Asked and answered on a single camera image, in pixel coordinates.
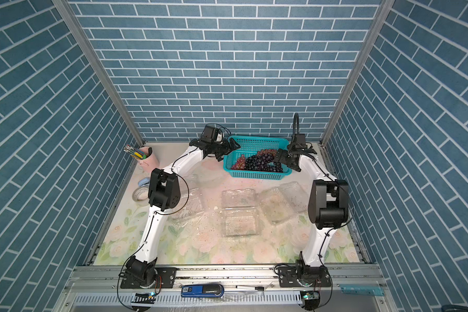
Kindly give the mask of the red grape bunch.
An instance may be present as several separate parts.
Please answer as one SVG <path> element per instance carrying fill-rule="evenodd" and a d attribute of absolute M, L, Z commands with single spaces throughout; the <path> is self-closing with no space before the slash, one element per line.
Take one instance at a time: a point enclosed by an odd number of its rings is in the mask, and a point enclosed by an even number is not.
<path fill-rule="evenodd" d="M 244 154 L 235 161 L 233 166 L 231 167 L 232 170 L 244 170 L 246 166 L 246 157 Z"/>

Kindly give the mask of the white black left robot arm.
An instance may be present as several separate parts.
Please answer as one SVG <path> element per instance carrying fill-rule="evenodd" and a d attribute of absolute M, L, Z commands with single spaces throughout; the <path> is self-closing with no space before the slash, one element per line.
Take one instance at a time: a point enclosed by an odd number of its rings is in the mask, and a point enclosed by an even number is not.
<path fill-rule="evenodd" d="M 223 157 L 240 147 L 233 138 L 214 142 L 206 139 L 192 140 L 186 151 L 170 165 L 153 170 L 149 181 L 150 206 L 144 233 L 137 250 L 122 265 L 119 277 L 134 288 L 150 288 L 159 284 L 155 268 L 159 239 L 168 217 L 179 212 L 176 207 L 181 200 L 179 181 L 208 155 L 213 155 L 221 162 Z"/>

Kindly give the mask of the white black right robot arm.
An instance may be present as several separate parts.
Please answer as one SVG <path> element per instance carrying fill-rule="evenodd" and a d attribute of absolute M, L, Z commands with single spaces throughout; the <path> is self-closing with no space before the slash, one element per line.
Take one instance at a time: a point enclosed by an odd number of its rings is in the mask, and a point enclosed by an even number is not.
<path fill-rule="evenodd" d="M 312 183 L 308 197 L 308 218 L 312 224 L 309 239 L 295 263 L 293 279 L 301 283 L 332 285 L 324 256 L 332 236 L 348 224 L 348 183 L 325 169 L 310 148 L 279 149 L 276 160 L 292 170 L 304 172 Z"/>

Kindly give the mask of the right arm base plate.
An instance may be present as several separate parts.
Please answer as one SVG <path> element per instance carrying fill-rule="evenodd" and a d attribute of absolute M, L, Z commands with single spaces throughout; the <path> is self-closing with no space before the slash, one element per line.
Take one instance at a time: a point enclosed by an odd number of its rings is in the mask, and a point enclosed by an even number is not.
<path fill-rule="evenodd" d="M 320 267 L 296 268 L 290 266 L 279 266 L 275 270 L 278 277 L 279 286 L 288 287 L 330 287 L 332 285 L 331 276 L 328 269 Z"/>

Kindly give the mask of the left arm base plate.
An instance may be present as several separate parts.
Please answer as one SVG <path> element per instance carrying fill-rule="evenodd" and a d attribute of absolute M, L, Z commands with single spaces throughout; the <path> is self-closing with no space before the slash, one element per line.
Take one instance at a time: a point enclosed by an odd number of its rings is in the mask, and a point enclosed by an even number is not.
<path fill-rule="evenodd" d="M 120 287 L 123 289 L 158 288 L 157 282 L 161 282 L 162 289 L 171 289 L 174 286 L 177 269 L 175 267 L 156 267 L 153 269 L 154 281 L 145 285 L 130 273 L 124 272 L 121 277 Z"/>

